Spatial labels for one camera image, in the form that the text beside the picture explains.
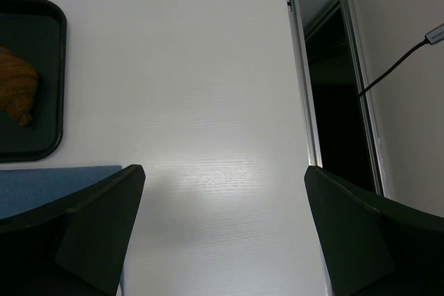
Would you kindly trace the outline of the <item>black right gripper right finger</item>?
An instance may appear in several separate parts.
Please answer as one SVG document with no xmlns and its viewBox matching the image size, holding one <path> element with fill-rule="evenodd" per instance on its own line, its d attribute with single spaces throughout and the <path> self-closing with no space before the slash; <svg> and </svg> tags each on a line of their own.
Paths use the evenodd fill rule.
<svg viewBox="0 0 444 296">
<path fill-rule="evenodd" d="M 318 166 L 304 181 L 335 295 L 443 294 L 443 218 Z"/>
</svg>

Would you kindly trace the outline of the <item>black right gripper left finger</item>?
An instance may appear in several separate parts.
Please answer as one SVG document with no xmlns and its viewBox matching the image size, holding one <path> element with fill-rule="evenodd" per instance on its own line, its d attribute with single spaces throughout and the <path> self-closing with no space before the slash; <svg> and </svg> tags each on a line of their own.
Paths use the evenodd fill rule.
<svg viewBox="0 0 444 296">
<path fill-rule="evenodd" d="M 142 198 L 140 165 L 1 218 L 2 295 L 116 295 Z"/>
</svg>

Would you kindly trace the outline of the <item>blue cloth placemat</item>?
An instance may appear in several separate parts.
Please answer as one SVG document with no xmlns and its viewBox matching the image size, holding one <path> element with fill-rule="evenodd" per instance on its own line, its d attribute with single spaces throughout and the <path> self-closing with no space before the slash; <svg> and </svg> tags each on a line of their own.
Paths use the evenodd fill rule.
<svg viewBox="0 0 444 296">
<path fill-rule="evenodd" d="M 121 166 L 114 165 L 1 171 L 1 218 L 65 197 L 121 169 Z"/>
</svg>

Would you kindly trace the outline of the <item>dark brown croissant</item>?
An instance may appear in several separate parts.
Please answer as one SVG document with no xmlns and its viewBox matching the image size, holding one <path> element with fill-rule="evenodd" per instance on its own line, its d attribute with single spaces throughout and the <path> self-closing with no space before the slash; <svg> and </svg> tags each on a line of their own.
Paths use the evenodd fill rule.
<svg viewBox="0 0 444 296">
<path fill-rule="evenodd" d="M 1 47 L 1 111 L 18 125 L 28 125 L 33 120 L 31 109 L 37 88 L 35 68 Z"/>
</svg>

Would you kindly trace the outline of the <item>black serving tray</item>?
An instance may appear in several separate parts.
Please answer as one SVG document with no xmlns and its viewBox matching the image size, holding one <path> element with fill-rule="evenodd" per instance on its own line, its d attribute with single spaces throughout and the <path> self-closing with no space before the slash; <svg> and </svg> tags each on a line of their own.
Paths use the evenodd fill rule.
<svg viewBox="0 0 444 296">
<path fill-rule="evenodd" d="M 38 87 L 33 120 L 18 125 L 1 113 L 1 162 L 48 157 L 63 136 L 67 18 L 47 0 L 1 0 L 1 46 L 32 65 Z"/>
</svg>

